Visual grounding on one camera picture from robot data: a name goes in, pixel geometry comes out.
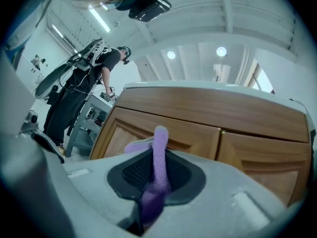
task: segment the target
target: purple cloth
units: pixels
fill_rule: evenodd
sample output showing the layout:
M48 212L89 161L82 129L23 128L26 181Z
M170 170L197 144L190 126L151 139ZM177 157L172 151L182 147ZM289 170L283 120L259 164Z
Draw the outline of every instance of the purple cloth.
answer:
M132 153L153 148L154 179L149 183L141 198L141 219L144 225L150 225L161 214L164 199L171 192L165 163L167 142L167 129L158 126L154 131L154 137L132 142L124 149L124 153Z

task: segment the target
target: black device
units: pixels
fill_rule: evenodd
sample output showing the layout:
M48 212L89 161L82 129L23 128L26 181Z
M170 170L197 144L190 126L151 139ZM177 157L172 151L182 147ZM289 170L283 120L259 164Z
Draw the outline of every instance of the black device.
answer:
M168 0L126 0L117 10L130 10L129 18L149 22L171 10Z
M58 86L57 85L54 85L50 94L49 94L49 99L47 101L46 104L48 105L53 105L58 97Z
M129 18L143 22L150 22L156 17L168 12L172 5L167 0L140 0L130 10Z

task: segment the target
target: door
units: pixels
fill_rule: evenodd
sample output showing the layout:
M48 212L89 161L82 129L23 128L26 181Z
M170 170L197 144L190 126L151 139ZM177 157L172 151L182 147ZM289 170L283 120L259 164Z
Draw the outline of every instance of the door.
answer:
M122 153L132 141L152 137L157 126L168 129L167 147L203 158L215 159L220 129L115 107L102 127L91 159Z
M246 173L290 205L304 194L311 150L307 143L221 132L216 160Z

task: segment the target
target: ceiling light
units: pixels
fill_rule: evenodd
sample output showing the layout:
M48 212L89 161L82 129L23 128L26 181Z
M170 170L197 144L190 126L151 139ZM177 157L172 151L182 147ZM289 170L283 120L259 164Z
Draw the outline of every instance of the ceiling light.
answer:
M224 47L217 48L217 55L224 57L227 54L227 50Z
M53 27L53 29L55 30L55 32L56 33L58 33L58 35L60 36L60 37L64 37L62 34L61 34L61 32L59 32L59 30L56 28L56 26L54 26L53 24L52 24L52 27Z
M91 12L91 14L96 18L96 20L98 20L98 22L100 23L101 26L103 26L103 28L105 29L105 31L108 33L110 32L110 27L108 27L108 25L103 21L103 19L100 17L100 15L95 11L95 9L93 9L93 7L90 5L89 7L89 11Z
M77 54L78 53L78 51L77 50L74 50L74 52ZM81 54L78 54L78 56L79 57L81 57Z
M169 59L174 59L176 57L175 52L173 52L173 51L167 52L167 57Z

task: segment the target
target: wooden cabinet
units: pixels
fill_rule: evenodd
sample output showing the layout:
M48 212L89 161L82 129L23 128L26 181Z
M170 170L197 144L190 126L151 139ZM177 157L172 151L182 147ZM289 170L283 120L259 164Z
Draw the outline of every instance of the wooden cabinet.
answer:
M215 159L219 128L118 107L114 108L102 127L91 159L122 153L128 143L153 136L159 125L168 129L169 149Z
M310 167L310 146L222 132L216 160L234 166L276 194L285 205L300 199Z
M310 139L302 107L275 98L185 87L124 89L91 159L122 153L162 125L169 149L232 165L290 205L304 195Z

